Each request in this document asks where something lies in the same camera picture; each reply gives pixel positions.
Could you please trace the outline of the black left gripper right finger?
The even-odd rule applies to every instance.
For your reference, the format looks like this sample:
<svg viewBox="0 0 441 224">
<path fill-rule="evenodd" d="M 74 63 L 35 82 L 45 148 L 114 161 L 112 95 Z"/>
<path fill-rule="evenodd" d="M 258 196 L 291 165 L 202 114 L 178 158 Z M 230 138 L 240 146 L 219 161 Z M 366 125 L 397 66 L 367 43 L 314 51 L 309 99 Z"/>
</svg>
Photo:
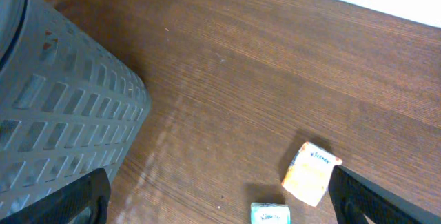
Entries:
<svg viewBox="0 0 441 224">
<path fill-rule="evenodd" d="M 355 172 L 333 168 L 329 195 L 339 223 L 439 223 L 440 217 Z"/>
</svg>

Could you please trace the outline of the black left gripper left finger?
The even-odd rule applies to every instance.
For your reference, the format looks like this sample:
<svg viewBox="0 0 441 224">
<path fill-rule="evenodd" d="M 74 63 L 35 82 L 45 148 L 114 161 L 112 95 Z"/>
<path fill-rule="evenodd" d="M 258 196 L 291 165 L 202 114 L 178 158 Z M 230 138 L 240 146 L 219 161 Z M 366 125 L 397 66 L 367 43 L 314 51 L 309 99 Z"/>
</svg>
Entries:
<svg viewBox="0 0 441 224">
<path fill-rule="evenodd" d="M 106 223 L 110 195 L 107 172 L 98 168 L 1 222 Z"/>
</svg>

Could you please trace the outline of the orange tissue pack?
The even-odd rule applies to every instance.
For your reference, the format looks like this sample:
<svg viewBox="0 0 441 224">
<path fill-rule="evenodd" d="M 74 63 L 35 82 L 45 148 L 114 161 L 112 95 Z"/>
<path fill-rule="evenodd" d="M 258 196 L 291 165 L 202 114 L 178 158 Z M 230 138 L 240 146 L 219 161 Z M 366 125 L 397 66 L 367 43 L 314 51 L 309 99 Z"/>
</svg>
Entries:
<svg viewBox="0 0 441 224">
<path fill-rule="evenodd" d="M 316 207 L 337 165 L 342 165 L 340 158 L 307 141 L 291 161 L 281 185 L 298 200 Z"/>
</svg>

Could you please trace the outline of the teal tissue pack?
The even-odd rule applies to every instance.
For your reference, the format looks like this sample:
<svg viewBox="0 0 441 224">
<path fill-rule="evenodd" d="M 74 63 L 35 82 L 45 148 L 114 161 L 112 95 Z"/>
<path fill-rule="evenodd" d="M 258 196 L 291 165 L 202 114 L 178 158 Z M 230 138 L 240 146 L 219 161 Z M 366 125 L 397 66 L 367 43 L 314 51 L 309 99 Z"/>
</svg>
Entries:
<svg viewBox="0 0 441 224">
<path fill-rule="evenodd" d="M 251 224 L 290 224 L 290 209 L 275 203 L 252 203 Z"/>
</svg>

